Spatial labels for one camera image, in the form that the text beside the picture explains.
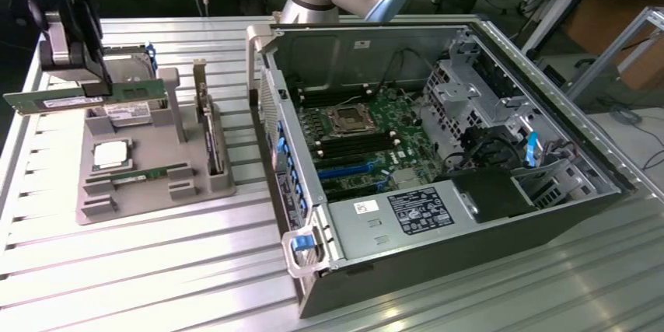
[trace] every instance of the floor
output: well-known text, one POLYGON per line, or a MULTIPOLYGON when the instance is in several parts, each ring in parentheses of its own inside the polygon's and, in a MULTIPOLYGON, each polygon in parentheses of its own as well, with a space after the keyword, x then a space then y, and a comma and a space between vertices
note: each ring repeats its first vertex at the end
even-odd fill
MULTIPOLYGON (((432 0, 408 0, 404 13, 475 13, 485 14, 507 35, 513 35, 521 28, 525 18, 517 13, 523 0, 443 0, 441 5, 432 0)), ((197 16, 195 0, 96 0, 100 17, 183 17, 197 16)), ((280 10, 285 0, 211 0, 211 16, 260 16, 280 10)), ((521 33, 517 43, 535 28, 535 23, 521 33)), ((37 31, 31 26, 20 26, 9 14, 0 13, 0 71, 3 72, 3 93, 21 90, 32 58, 37 31)), ((547 53, 577 53, 583 49, 559 33, 545 47, 547 53)), ((12 108, 0 103, 0 148, 12 121, 12 108)))

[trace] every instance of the blue plastic part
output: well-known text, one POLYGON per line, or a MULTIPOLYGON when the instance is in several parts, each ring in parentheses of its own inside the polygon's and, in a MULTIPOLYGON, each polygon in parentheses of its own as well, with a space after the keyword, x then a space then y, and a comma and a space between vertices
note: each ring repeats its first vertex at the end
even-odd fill
POLYGON ((389 21, 404 6, 407 0, 379 0, 364 20, 369 23, 384 23, 389 21))
POLYGON ((291 248, 293 252, 316 248, 316 240, 313 239, 313 235, 295 236, 291 241, 291 248))
POLYGON ((537 133, 533 131, 528 135, 527 163, 529 167, 536 167, 537 133))
POLYGON ((149 56, 149 62, 152 63, 152 70, 156 72, 156 49, 152 43, 147 43, 145 52, 149 56))
POLYGON ((277 152, 283 152, 285 146, 287 146, 287 139, 285 137, 281 137, 277 140, 277 152))
POLYGON ((340 176, 368 173, 373 170, 373 163, 367 163, 360 166, 351 166, 344 169, 319 171, 319 179, 339 178, 340 176))

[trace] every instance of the slotted metal surface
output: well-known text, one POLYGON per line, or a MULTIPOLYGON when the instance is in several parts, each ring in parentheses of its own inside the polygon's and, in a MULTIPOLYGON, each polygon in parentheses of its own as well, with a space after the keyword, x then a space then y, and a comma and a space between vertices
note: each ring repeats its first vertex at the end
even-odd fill
MULTIPOLYGON (((233 197, 79 226, 81 113, 15 120, 0 162, 11 171, 0 330, 664 330, 664 209, 655 199, 613 207, 528 252, 297 319, 245 97, 244 29, 269 21, 104 21, 107 44, 155 43, 160 66, 180 69, 184 101, 191 62, 208 60, 240 183, 233 197)), ((32 82, 67 85, 35 64, 32 82)))

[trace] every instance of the blue tab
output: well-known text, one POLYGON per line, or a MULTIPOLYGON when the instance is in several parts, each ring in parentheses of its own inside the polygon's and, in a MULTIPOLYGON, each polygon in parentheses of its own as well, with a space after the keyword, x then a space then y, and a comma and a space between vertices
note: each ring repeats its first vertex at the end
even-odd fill
POLYGON ((277 140, 277 152, 283 151, 283 147, 285 146, 285 144, 287 144, 285 137, 279 138, 279 140, 277 140))
POLYGON ((152 43, 147 42, 145 52, 149 56, 149 62, 152 64, 152 70, 156 72, 156 49, 152 43))
POLYGON ((293 252, 316 248, 316 241, 313 240, 313 235, 295 236, 291 242, 291 248, 293 252))
POLYGON ((528 135, 527 163, 529 167, 536 167, 537 133, 533 131, 528 135))

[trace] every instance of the blue latch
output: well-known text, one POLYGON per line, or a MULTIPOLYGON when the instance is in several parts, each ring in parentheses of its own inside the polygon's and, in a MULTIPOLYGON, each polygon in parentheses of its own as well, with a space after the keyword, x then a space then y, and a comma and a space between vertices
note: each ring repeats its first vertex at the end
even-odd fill
POLYGON ((285 137, 279 138, 279 140, 277 140, 277 152, 283 151, 283 147, 285 146, 285 144, 287 144, 285 137))
POLYGON ((316 248, 316 241, 313 235, 295 236, 291 241, 291 248, 293 252, 316 248))
POLYGON ((536 148, 537 148, 537 133, 533 131, 528 135, 528 144, 527 144, 527 163, 529 167, 536 167, 536 148))

